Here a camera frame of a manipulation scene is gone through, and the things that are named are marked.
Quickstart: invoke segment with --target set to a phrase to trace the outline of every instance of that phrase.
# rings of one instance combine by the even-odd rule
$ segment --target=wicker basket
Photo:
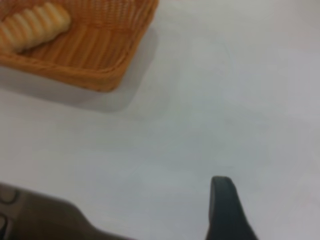
[[[0,19],[46,0],[0,0]],[[153,19],[158,0],[50,0],[72,16],[70,31],[0,64],[95,91],[115,89]]]

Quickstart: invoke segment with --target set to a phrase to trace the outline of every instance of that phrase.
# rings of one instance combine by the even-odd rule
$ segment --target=bread roll
[[[70,25],[69,13],[57,3],[25,9],[0,23],[0,51],[20,53],[55,39]]]

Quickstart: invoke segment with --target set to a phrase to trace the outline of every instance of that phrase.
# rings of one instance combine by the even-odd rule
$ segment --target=white tablecloth
[[[201,240],[210,179],[261,240],[320,236],[320,3],[162,0],[120,88],[0,68],[0,182],[104,231]]]

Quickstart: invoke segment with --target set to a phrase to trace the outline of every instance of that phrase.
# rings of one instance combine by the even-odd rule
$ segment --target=bread
[[[0,51],[20,53],[55,39],[70,25],[69,13],[57,3],[25,9],[0,23]]]

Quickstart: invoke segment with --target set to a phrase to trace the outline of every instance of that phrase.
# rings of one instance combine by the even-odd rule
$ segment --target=white table
[[[320,3],[162,0],[122,85],[0,69],[0,182],[97,228],[202,240],[229,176],[261,240],[320,235]]]

